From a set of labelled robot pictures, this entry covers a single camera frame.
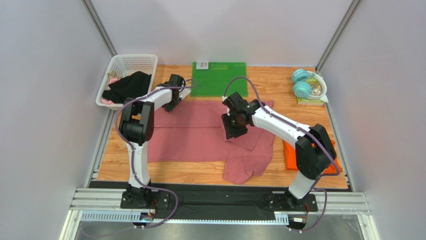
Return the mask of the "pink t shirt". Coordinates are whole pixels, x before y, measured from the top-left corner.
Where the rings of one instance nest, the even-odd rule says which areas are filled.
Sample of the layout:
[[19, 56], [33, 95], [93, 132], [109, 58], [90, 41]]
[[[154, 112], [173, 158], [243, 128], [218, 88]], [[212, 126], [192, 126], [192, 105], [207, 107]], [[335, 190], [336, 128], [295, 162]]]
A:
[[225, 181], [242, 185], [260, 177], [273, 158], [275, 135], [248, 126], [237, 138], [226, 138], [222, 114], [227, 107], [218, 101], [183, 101], [171, 112], [154, 113], [154, 132], [149, 141], [149, 162], [224, 161]]

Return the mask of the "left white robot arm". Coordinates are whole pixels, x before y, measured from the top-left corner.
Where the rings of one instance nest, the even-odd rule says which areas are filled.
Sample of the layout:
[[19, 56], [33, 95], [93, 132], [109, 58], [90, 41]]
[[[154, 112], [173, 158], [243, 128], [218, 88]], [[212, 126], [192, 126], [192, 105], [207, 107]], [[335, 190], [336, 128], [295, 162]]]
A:
[[148, 171], [148, 146], [155, 129], [155, 111], [173, 110], [190, 93], [185, 79], [171, 74], [167, 82], [152, 92], [127, 98], [119, 110], [121, 118], [117, 133], [126, 142], [129, 154], [130, 177], [122, 197], [127, 203], [148, 205], [152, 202], [151, 178]]

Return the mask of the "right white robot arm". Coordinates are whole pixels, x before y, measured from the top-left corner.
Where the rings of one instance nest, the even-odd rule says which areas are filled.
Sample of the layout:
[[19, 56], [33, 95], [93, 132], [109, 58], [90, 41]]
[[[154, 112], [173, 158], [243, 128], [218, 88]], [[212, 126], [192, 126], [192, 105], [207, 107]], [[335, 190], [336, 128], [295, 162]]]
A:
[[286, 191], [293, 202], [303, 200], [324, 171], [336, 164], [337, 154], [324, 126], [293, 121], [258, 99], [248, 102], [238, 92], [222, 97], [222, 103], [227, 107], [221, 116], [226, 139], [247, 134], [251, 126], [274, 134], [295, 149], [297, 174]]

